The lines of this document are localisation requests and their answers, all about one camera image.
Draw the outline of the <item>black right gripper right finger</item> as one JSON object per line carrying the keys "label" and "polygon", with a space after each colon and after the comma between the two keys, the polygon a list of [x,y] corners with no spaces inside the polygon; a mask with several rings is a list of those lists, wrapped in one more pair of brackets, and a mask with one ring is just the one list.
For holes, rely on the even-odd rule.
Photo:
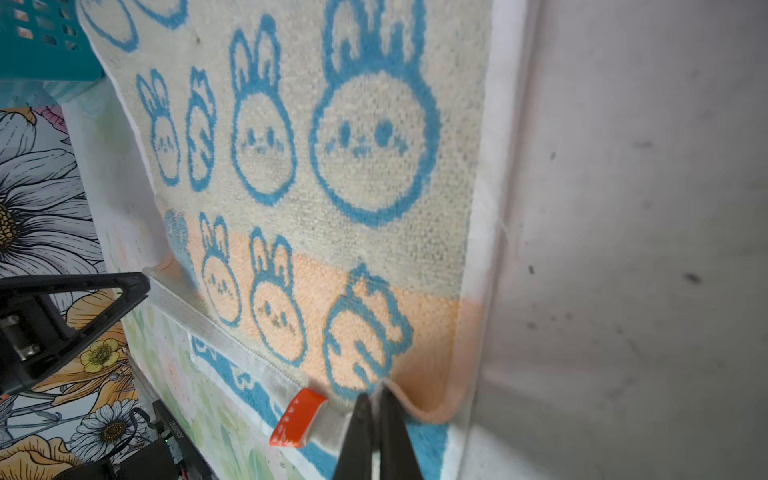
{"label": "black right gripper right finger", "polygon": [[396,396],[384,388],[379,405],[380,478],[423,480],[408,435],[404,411]]}

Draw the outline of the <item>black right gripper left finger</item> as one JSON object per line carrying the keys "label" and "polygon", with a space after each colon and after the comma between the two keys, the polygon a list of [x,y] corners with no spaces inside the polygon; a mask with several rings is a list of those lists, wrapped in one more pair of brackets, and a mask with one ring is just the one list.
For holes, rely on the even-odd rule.
{"label": "black right gripper left finger", "polygon": [[355,402],[333,480],[370,480],[374,450],[374,419],[370,398],[360,394]]}

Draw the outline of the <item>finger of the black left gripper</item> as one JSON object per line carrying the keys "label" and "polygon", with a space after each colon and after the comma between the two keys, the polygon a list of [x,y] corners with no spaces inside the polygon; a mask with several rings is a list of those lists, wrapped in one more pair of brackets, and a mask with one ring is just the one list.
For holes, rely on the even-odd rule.
{"label": "finger of the black left gripper", "polygon": [[[56,294],[118,292],[82,328],[67,325]],[[97,275],[25,275],[1,280],[1,393],[15,395],[43,382],[144,301],[150,292],[140,272]]]}

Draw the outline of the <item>cream towel blue swirls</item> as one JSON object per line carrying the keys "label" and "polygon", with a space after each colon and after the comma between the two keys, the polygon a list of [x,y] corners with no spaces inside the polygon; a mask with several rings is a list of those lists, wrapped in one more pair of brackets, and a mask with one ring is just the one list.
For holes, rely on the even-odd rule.
{"label": "cream towel blue swirls", "polygon": [[195,357],[330,477],[360,394],[454,479],[491,290],[531,1],[80,1],[194,310]]}

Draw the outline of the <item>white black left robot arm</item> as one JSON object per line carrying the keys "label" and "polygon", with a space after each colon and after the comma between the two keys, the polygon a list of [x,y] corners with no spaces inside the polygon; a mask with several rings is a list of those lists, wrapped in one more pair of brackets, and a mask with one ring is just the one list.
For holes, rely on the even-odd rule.
{"label": "white black left robot arm", "polygon": [[148,296],[140,273],[1,282],[5,479],[209,479],[160,401],[143,406],[122,319]]}

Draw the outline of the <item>teal plastic basket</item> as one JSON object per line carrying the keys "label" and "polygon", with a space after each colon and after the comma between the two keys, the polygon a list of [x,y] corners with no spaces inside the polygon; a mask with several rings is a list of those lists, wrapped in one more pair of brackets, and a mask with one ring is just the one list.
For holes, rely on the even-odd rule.
{"label": "teal plastic basket", "polygon": [[2,0],[3,80],[96,81],[101,64],[77,19],[74,1]]}

